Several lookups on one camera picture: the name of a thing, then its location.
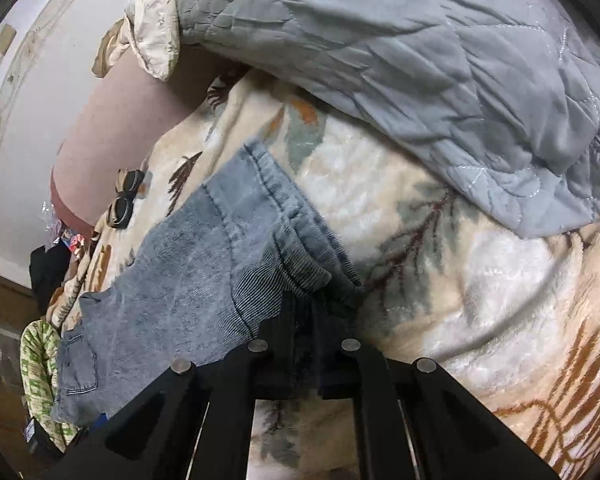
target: plastic bag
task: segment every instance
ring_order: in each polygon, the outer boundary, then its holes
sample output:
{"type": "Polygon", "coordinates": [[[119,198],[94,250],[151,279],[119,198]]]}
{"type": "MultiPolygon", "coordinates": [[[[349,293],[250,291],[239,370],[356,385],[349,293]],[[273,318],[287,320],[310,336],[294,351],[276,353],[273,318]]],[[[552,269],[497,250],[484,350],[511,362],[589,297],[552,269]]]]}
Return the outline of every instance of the plastic bag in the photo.
{"type": "Polygon", "coordinates": [[[42,209],[38,215],[45,226],[45,251],[60,241],[62,233],[62,221],[56,218],[56,209],[51,202],[43,202],[42,209]]]}

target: jeans pocket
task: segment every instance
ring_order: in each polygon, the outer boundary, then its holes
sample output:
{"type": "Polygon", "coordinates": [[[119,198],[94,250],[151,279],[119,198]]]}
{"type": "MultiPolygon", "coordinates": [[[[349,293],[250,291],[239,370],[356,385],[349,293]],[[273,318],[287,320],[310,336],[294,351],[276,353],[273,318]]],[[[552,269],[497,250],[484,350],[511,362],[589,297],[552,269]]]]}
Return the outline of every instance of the jeans pocket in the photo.
{"type": "Polygon", "coordinates": [[[66,343],[59,373],[67,395],[84,394],[98,387],[96,354],[82,334],[66,343]]]}

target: fleece blanket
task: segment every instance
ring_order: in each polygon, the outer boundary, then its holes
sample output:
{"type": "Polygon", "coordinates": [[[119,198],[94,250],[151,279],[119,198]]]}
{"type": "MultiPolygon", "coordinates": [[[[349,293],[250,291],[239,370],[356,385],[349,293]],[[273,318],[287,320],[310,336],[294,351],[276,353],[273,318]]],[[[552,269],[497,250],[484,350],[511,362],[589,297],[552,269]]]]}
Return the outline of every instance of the fleece blanket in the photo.
{"type": "MultiPolygon", "coordinates": [[[[522,239],[368,124],[243,74],[156,143],[127,229],[97,226],[80,290],[107,288],[147,231],[259,136],[363,278],[360,337],[393,359],[433,357],[563,479],[586,471],[600,450],[600,221],[522,239]]],[[[73,327],[79,303],[50,321],[73,327]]],[[[248,478],[356,477],[350,404],[257,404],[248,478]]]]}

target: tag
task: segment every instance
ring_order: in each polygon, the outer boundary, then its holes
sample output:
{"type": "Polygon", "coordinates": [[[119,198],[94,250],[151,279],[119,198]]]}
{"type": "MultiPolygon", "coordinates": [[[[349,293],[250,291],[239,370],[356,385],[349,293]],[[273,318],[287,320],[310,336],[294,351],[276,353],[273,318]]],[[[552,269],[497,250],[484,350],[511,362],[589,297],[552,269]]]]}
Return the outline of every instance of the tag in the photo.
{"type": "Polygon", "coordinates": [[[36,431],[34,428],[35,421],[36,421],[35,418],[31,418],[29,423],[24,428],[24,438],[27,442],[29,440],[31,440],[31,437],[33,436],[34,432],[36,431]]]}

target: denim pants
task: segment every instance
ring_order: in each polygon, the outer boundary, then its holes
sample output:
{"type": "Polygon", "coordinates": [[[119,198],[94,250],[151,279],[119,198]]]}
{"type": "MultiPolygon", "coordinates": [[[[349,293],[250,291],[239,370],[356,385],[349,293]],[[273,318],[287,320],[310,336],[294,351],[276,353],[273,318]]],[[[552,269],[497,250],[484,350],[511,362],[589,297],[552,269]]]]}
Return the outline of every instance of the denim pants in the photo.
{"type": "Polygon", "coordinates": [[[282,292],[353,310],[361,283],[324,219],[259,142],[241,147],[149,231],[58,352],[57,420],[111,416],[176,357],[214,362],[253,338],[282,292]]]}

